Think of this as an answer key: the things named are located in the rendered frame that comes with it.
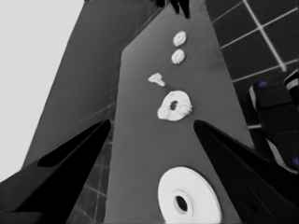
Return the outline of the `small white toothed gear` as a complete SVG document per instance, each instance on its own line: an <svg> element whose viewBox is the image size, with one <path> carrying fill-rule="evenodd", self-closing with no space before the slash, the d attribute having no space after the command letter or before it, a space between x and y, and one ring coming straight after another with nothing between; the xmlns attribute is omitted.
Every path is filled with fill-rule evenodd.
<svg viewBox="0 0 299 224"><path fill-rule="evenodd" d="M173 64L180 64L185 59L185 52L183 49L177 49L171 56L171 62Z"/></svg>
<svg viewBox="0 0 299 224"><path fill-rule="evenodd" d="M178 106L178 112L180 115L185 116L192 112L192 103L190 100L182 101Z"/></svg>
<svg viewBox="0 0 299 224"><path fill-rule="evenodd" d="M179 47L185 43L187 40L187 35L184 31L178 32L173 38L173 44L175 47Z"/></svg>
<svg viewBox="0 0 299 224"><path fill-rule="evenodd" d="M173 110L169 106L161 106L157 110L157 117L158 119L163 119L163 120L174 120L174 114Z"/></svg>

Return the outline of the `large thick white disc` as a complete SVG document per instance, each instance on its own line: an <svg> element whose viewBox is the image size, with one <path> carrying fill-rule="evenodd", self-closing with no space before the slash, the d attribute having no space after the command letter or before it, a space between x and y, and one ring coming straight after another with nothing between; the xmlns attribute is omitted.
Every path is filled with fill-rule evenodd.
<svg viewBox="0 0 299 224"><path fill-rule="evenodd" d="M158 185L165 224L220 224L221 205L211 185L193 169L174 167Z"/></svg>

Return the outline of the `dark robot body block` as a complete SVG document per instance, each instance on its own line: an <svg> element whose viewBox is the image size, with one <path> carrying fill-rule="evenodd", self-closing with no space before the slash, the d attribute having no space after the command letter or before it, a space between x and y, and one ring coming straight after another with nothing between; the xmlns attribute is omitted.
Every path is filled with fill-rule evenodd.
<svg viewBox="0 0 299 224"><path fill-rule="evenodd" d="M257 82L249 98L276 163L294 175L299 167L299 74L294 69L281 83Z"/></svg>

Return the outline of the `small white T-shaped piece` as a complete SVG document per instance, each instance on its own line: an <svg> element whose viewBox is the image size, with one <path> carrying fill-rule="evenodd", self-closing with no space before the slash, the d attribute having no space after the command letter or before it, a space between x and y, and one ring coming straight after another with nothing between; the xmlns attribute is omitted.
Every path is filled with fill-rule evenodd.
<svg viewBox="0 0 299 224"><path fill-rule="evenodd" d="M151 82L151 83L156 83L157 85L159 85L161 87L165 86L165 82L163 81L163 77L160 73L156 73L156 74L151 75L148 78L148 81Z"/></svg>

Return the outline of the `white round carrier with pins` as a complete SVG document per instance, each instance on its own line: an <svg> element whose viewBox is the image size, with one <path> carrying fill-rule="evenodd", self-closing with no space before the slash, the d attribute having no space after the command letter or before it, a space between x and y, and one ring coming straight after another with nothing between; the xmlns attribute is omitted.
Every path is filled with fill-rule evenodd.
<svg viewBox="0 0 299 224"><path fill-rule="evenodd" d="M178 106L179 104L184 101L184 100L191 100L189 95L185 91L170 91L162 100L162 103L160 107L163 106L169 106L173 110L173 114L175 119L174 120L169 120L169 121L179 121L184 119L186 116L190 115L185 115L182 116L178 112Z"/></svg>

